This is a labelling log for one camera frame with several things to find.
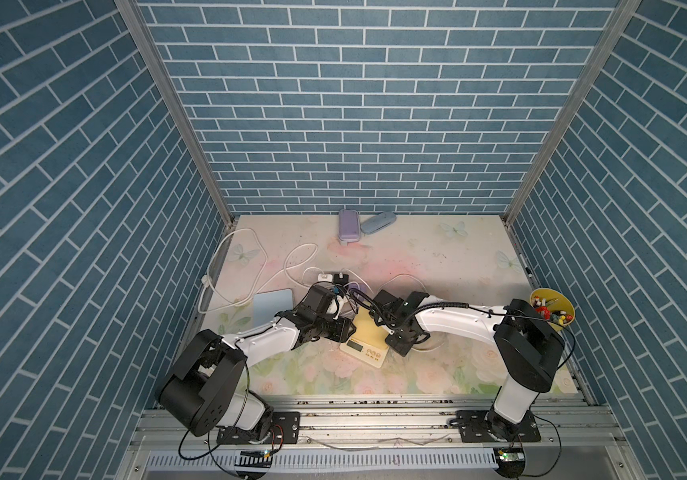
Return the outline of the yellow electronic scale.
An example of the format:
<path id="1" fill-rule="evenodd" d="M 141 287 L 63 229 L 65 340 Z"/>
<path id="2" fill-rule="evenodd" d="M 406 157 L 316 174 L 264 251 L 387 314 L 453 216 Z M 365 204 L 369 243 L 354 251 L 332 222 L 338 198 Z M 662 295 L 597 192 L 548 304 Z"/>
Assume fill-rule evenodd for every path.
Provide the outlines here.
<path id="1" fill-rule="evenodd" d="M 389 346 L 385 342 L 389 330 L 383 326 L 376 326 L 369 310 L 363 307 L 359 308 L 355 315 L 353 326 L 355 333 L 347 342 L 339 345 L 339 350 L 371 367 L 383 367 L 389 354 Z"/>

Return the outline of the purple power strip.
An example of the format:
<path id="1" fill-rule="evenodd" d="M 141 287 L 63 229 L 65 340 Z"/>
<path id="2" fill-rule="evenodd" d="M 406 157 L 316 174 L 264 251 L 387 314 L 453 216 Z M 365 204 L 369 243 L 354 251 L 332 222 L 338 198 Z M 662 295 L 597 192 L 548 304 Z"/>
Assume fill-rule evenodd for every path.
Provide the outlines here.
<path id="1" fill-rule="evenodd" d="M 347 287 L 345 288 L 345 291 L 349 297 L 363 299 L 363 292 L 359 291 L 357 288 Z"/>

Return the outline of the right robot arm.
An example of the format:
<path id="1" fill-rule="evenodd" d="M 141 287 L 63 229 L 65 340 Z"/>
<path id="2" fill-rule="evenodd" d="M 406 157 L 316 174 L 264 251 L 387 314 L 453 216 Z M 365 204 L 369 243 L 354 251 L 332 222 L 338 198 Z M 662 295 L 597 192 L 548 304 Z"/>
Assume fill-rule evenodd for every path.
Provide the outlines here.
<path id="1" fill-rule="evenodd" d="M 385 343 L 401 356 L 433 333 L 445 333 L 497 348 L 507 377 L 485 416 L 489 433 L 513 441 L 537 397 L 549 392 L 567 342 L 531 304 L 515 299 L 483 307 L 441 300 L 425 292 L 403 299 L 383 290 L 369 315 L 389 330 Z"/>

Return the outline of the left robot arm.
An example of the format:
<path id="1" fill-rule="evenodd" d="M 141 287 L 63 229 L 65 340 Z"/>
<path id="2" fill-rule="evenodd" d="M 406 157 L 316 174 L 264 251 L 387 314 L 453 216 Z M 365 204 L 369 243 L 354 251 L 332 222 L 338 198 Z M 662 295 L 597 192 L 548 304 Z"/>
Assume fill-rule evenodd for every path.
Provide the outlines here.
<path id="1" fill-rule="evenodd" d="M 223 336 L 198 332 L 163 377 L 156 401 L 195 437 L 218 429 L 246 442 L 263 440 L 273 408 L 241 380 L 252 366 L 304 344 L 347 342 L 355 326 L 342 313 L 343 303 L 345 288 L 322 282 L 265 326 Z"/>

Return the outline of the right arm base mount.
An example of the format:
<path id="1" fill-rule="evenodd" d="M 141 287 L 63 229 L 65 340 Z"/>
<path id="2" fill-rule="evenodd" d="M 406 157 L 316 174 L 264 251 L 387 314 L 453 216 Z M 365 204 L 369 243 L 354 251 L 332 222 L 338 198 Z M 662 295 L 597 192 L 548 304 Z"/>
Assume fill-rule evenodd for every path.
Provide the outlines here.
<path id="1" fill-rule="evenodd" d="M 493 410 L 459 410 L 449 420 L 463 443 L 537 443 L 541 432 L 533 412 L 527 411 L 519 423 L 511 423 Z"/>

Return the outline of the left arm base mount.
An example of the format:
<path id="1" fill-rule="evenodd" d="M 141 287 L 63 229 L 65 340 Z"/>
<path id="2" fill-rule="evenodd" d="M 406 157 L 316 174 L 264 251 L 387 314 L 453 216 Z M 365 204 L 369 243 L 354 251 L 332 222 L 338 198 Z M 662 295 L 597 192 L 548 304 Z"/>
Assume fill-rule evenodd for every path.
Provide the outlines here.
<path id="1" fill-rule="evenodd" d="M 251 430 L 223 427 L 218 430 L 217 443 L 222 445 L 297 444 L 300 426 L 298 411 L 275 411 L 264 414 Z"/>

